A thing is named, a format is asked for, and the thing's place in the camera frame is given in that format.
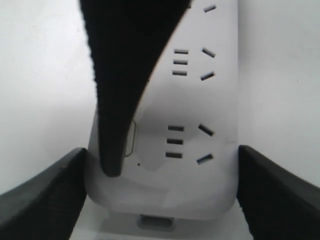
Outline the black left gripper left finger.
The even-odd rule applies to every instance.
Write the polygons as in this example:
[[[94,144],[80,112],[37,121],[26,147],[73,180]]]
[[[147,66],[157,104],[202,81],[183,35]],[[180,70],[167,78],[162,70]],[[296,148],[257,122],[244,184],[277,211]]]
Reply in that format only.
[[[75,148],[53,165],[0,196],[2,240],[70,239],[87,192],[87,150]]]

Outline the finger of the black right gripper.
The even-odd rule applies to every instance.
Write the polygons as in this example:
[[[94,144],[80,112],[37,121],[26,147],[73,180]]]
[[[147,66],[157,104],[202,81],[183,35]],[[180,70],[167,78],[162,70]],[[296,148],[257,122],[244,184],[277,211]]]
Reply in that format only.
[[[97,95],[99,160],[120,176],[131,122],[188,0],[82,0]]]

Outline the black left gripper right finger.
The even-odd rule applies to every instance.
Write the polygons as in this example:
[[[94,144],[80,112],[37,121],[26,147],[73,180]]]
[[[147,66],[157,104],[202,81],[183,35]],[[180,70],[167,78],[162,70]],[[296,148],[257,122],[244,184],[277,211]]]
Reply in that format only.
[[[255,240],[318,240],[320,189],[248,145],[238,148],[237,200]]]

